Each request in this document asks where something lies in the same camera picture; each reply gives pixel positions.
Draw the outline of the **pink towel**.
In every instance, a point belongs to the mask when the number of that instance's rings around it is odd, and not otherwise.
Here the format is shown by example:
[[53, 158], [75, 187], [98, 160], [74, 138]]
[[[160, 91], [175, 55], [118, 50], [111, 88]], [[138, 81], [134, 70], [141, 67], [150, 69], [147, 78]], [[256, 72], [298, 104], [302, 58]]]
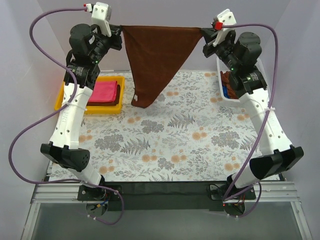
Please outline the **pink towel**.
[[117, 97], [117, 81], [98, 81], [95, 84], [89, 103], [111, 103]]

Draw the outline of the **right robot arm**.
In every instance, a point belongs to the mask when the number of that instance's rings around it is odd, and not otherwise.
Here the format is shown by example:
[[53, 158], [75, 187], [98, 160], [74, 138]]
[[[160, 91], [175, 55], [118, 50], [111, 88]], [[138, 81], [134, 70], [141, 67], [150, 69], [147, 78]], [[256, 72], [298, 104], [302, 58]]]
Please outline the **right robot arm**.
[[228, 198], [260, 180], [290, 170], [304, 156], [304, 151], [286, 136], [272, 107], [266, 80], [256, 66], [262, 52], [259, 36], [244, 32], [236, 37], [236, 32], [230, 29], [224, 40], [215, 44], [218, 30], [202, 28], [200, 32], [205, 40], [204, 56], [215, 54], [228, 68], [230, 87], [257, 133], [252, 150], [259, 147], [262, 154], [253, 158], [250, 152], [240, 171], [227, 177], [224, 196]]

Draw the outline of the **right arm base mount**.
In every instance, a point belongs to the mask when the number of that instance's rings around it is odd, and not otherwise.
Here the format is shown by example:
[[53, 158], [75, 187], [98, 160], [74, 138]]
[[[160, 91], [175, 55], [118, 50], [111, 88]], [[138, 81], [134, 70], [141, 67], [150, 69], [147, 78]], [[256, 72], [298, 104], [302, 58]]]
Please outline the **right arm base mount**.
[[[216, 184], [209, 184], [206, 187], [207, 194], [211, 200], [217, 200], [221, 201], [223, 199], [223, 195], [225, 194], [225, 191], [227, 190], [227, 187], [223, 183], [216, 183]], [[251, 187], [246, 192], [243, 192], [242, 194], [232, 198], [232, 200], [235, 200], [236, 202], [241, 202], [243, 200], [255, 200], [256, 194], [254, 191], [254, 188]]]

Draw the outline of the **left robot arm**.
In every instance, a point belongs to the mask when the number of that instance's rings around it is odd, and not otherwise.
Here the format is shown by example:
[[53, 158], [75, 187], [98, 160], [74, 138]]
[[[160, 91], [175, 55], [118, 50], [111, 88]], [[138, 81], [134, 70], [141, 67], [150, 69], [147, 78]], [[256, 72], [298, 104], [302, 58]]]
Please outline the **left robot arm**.
[[90, 188], [98, 186], [102, 176], [90, 164], [90, 152], [79, 148], [80, 127], [87, 103], [100, 74], [99, 63], [110, 49], [121, 50], [122, 27], [110, 26], [110, 36], [96, 25], [77, 24], [70, 30], [70, 51], [66, 56], [62, 111], [48, 143], [41, 153], [53, 163], [72, 172]]

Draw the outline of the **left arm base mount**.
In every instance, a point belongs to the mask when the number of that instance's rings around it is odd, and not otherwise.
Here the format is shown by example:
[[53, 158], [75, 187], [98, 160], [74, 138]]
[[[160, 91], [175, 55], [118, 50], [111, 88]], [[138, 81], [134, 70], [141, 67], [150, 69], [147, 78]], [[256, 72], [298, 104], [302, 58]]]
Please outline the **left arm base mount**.
[[78, 201], [119, 201], [120, 197], [114, 191], [106, 190], [99, 187], [89, 187], [80, 185], [78, 194]]

